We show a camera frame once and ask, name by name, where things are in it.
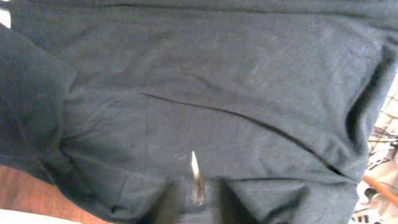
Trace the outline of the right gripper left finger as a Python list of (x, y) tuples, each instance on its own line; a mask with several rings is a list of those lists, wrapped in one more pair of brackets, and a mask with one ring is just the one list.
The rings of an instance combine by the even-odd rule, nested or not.
[(180, 186), (169, 183), (137, 224), (175, 224), (180, 210)]

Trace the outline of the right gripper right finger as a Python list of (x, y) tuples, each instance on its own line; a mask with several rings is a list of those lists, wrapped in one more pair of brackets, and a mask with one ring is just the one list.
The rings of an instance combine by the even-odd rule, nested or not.
[(226, 179), (219, 179), (220, 220), (222, 224), (259, 224)]

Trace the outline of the white robot print t-shirt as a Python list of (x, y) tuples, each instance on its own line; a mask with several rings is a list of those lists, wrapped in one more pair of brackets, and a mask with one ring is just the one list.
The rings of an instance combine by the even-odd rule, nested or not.
[(80, 224), (70, 220), (1, 209), (1, 224)]

